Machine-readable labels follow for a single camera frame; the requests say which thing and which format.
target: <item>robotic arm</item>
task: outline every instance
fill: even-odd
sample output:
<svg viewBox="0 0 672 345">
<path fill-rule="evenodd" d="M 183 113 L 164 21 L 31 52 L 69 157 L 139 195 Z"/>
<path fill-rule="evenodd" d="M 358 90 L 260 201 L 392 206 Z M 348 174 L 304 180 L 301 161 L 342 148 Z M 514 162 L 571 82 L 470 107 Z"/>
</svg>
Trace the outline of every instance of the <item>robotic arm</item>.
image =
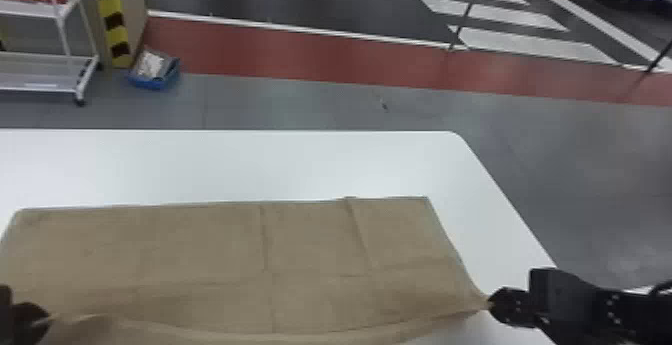
<svg viewBox="0 0 672 345">
<path fill-rule="evenodd" d="M 502 288 L 490 313 L 512 327 L 539 328 L 558 345 L 672 344 L 672 281 L 648 294 L 601 289 L 557 269 L 533 269 L 529 291 Z"/>
</svg>

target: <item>gray floor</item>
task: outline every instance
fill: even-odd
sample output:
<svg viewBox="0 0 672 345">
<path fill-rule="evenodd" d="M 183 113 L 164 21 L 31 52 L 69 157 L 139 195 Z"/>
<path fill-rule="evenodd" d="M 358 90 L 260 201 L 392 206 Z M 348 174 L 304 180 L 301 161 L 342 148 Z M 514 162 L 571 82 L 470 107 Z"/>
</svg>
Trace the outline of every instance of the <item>gray floor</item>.
<svg viewBox="0 0 672 345">
<path fill-rule="evenodd" d="M 672 108 L 209 75 L 155 93 L 115 71 L 88 95 L 0 95 L 0 127 L 451 130 L 560 267 L 620 288 L 672 277 Z"/>
</svg>

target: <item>pole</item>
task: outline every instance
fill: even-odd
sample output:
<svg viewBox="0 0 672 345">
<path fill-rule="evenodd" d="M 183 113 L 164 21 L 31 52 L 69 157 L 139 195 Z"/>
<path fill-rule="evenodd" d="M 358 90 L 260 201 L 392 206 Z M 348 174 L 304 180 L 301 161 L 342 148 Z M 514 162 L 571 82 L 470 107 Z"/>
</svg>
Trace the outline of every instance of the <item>pole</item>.
<svg viewBox="0 0 672 345">
<path fill-rule="evenodd" d="M 464 10 L 464 14 L 462 15 L 462 19 L 460 20 L 460 25 L 457 26 L 457 31 L 455 31 L 455 37 L 450 42 L 450 47 L 448 47 L 448 50 L 452 50 L 453 47 L 455 46 L 455 42 L 458 39 L 460 39 L 460 33 L 462 32 L 462 29 L 464 29 L 464 25 L 467 23 L 467 20 L 469 20 L 469 13 L 471 12 L 471 9 L 474 7 L 474 3 L 476 3 L 476 0 L 469 0 L 469 3 L 467 4 L 467 9 Z"/>
<path fill-rule="evenodd" d="M 654 68 L 658 67 L 658 63 L 660 63 L 660 61 L 663 60 L 665 55 L 667 55 L 667 53 L 669 53 L 670 50 L 672 50 L 672 40 L 670 40 L 670 42 L 667 43 L 667 46 L 665 46 L 663 51 L 661 51 L 660 54 L 658 54 L 656 60 L 651 62 L 649 68 L 646 69 L 646 73 L 651 73 L 651 71 L 653 71 Z"/>
</svg>

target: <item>white shelf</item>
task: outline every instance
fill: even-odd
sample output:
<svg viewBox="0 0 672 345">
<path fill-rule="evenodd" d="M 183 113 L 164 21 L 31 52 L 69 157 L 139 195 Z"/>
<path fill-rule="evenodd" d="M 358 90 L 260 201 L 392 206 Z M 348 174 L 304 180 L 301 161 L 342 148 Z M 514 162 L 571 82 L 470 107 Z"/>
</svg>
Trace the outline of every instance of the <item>white shelf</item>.
<svg viewBox="0 0 672 345">
<path fill-rule="evenodd" d="M 0 90 L 76 93 L 84 89 L 97 63 L 98 56 L 0 52 Z"/>
<path fill-rule="evenodd" d="M 68 0 L 58 4 L 58 13 L 54 13 L 51 3 L 29 3 L 15 0 L 0 0 L 0 15 L 36 17 L 43 19 L 65 19 L 79 3 L 79 0 Z"/>
</svg>

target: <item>white table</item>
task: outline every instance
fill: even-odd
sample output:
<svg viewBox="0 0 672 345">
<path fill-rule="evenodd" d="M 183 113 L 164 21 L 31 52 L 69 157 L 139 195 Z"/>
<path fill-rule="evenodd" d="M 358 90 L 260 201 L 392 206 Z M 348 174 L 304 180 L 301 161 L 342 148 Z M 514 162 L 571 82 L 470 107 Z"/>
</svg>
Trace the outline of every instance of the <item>white table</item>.
<svg viewBox="0 0 672 345">
<path fill-rule="evenodd" d="M 0 131 L 0 227 L 25 207 L 428 196 L 476 284 L 553 266 L 449 132 Z M 551 342 L 480 313 L 417 344 Z"/>
</svg>

